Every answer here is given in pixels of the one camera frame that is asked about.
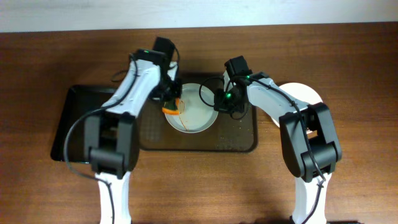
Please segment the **orange green scrub sponge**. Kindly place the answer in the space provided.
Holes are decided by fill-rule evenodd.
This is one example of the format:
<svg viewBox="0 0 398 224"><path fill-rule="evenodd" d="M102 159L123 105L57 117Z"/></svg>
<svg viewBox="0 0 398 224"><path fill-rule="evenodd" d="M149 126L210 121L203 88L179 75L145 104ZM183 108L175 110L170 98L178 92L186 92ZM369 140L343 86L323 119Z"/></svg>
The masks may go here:
<svg viewBox="0 0 398 224"><path fill-rule="evenodd" d="M164 114L169 114L169 115L179 115L180 114L180 110L178 108L179 103L180 103L179 98L175 98L173 100L166 101L162 107L162 112Z"/></svg>

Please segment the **white plate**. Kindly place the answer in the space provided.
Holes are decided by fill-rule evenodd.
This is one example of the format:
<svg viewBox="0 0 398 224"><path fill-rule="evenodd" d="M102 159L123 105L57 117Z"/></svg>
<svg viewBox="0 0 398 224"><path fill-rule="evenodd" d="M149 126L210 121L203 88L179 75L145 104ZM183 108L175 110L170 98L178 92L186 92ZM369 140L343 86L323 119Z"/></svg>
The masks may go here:
<svg viewBox="0 0 398 224"><path fill-rule="evenodd" d="M290 95L291 99L295 98L299 101L306 102L307 104L314 105L317 103L323 103L321 96L311 87L304 85L302 83L285 83L278 86L287 95ZM280 102L282 103L282 108L292 107L285 97L281 96L279 93L272 91L275 95L279 96ZM271 117L274 124L279 128L279 117L283 114L280 112L278 116Z"/></svg>
<svg viewBox="0 0 398 224"><path fill-rule="evenodd" d="M179 106L182 112L179 115L165 114L166 120L176 130L194 134L208 129L217 119L218 112L206 104L214 104L214 93L207 87L197 83L182 85L182 95Z"/></svg>

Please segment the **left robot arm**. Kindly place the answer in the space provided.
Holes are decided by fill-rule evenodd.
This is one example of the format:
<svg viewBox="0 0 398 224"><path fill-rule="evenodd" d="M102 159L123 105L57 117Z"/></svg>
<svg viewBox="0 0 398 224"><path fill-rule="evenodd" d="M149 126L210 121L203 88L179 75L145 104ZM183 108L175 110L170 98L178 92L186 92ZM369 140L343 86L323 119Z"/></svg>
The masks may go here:
<svg viewBox="0 0 398 224"><path fill-rule="evenodd" d="M176 105L182 84L177 49L139 49L118 89L84 117L84 157L100 193L101 223L131 223L129 179L139 157L137 118L147 99Z"/></svg>

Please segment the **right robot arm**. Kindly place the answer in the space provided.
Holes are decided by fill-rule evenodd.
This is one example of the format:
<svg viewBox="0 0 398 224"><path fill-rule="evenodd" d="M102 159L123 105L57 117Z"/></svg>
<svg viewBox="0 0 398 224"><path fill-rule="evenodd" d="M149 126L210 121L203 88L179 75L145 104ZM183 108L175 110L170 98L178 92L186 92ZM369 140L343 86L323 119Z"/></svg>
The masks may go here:
<svg viewBox="0 0 398 224"><path fill-rule="evenodd" d="M326 191L342 150L329 108L301 101L277 86L265 73L246 71L221 77L214 109L233 114L249 103L279 124L282 156L295 178L291 223L326 223Z"/></svg>

